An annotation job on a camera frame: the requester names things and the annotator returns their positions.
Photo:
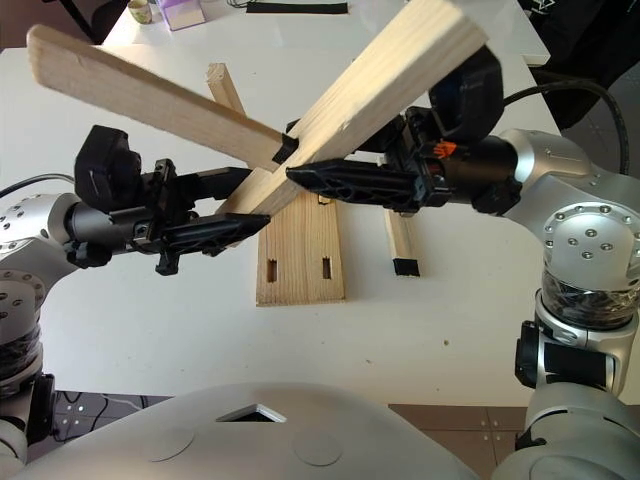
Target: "black rubber foot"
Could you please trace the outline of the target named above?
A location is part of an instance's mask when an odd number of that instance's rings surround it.
[[[396,275],[402,275],[404,277],[419,277],[420,268],[418,268],[418,261],[410,258],[394,258],[393,268],[396,271]]]

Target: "purple box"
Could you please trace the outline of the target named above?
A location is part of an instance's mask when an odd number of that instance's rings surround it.
[[[157,3],[171,31],[205,22],[199,0],[157,0]]]

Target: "wooden stick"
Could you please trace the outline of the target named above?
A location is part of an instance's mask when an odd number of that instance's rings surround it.
[[[419,277],[420,268],[413,249],[409,225],[411,219],[402,217],[399,213],[386,208],[384,209],[384,219],[396,275]]]
[[[244,113],[224,63],[209,66],[216,102]],[[255,169],[263,178],[269,172]],[[256,305],[308,305],[345,298],[336,203],[301,192],[258,234]]]
[[[216,102],[246,115],[231,75],[224,63],[210,63],[207,71],[207,85]]]
[[[273,171],[282,135],[107,52],[38,25],[27,35],[36,81],[92,105]]]
[[[249,175],[218,211],[275,214],[300,191],[288,167],[350,154],[486,40],[447,1],[412,0],[291,130],[289,159],[268,181]]]

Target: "table surface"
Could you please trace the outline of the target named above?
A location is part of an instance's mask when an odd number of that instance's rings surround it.
[[[109,50],[202,95],[209,95],[208,62],[226,62],[249,115],[274,127],[303,114],[351,62],[348,52],[308,48]],[[519,56],[500,58],[506,94],[533,83]],[[241,165],[36,85],[24,49],[5,50],[0,72],[2,185],[71,173],[93,124],[128,132],[147,171],[165,157],[180,173]],[[558,133],[539,96],[510,106],[496,131],[516,126]],[[67,188],[41,183],[0,208],[26,193]],[[187,255],[169,278],[154,273],[155,257],[122,255],[51,292],[41,316],[46,371],[63,390],[176,395],[243,381],[307,381],[381,402],[526,404],[530,391],[514,378],[513,357],[540,285],[538,242],[468,206],[423,210],[414,217],[423,276],[399,278],[382,209],[339,207],[346,303],[256,308],[257,237],[215,259]],[[623,395],[630,402],[640,401],[638,350]]]
[[[492,49],[521,54],[529,65],[542,65],[549,60],[548,50],[516,0],[452,1],[485,29]],[[140,25],[125,10],[104,45],[207,45],[213,52],[220,45],[339,48],[356,54],[404,4],[404,0],[350,0],[349,15],[247,15],[225,0],[202,1],[207,23],[177,32],[169,31],[152,5],[152,24]]]

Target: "floor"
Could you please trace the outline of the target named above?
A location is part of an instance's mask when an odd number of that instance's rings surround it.
[[[29,461],[92,430],[170,397],[58,392],[54,432],[29,447]],[[514,451],[525,408],[389,405],[394,412],[458,456],[482,479]],[[630,407],[640,422],[640,405]]]
[[[631,175],[640,178],[640,63],[622,75],[609,89],[618,102],[629,134]],[[592,162],[618,171],[618,140],[611,114],[599,101],[578,124],[562,132],[580,145]]]

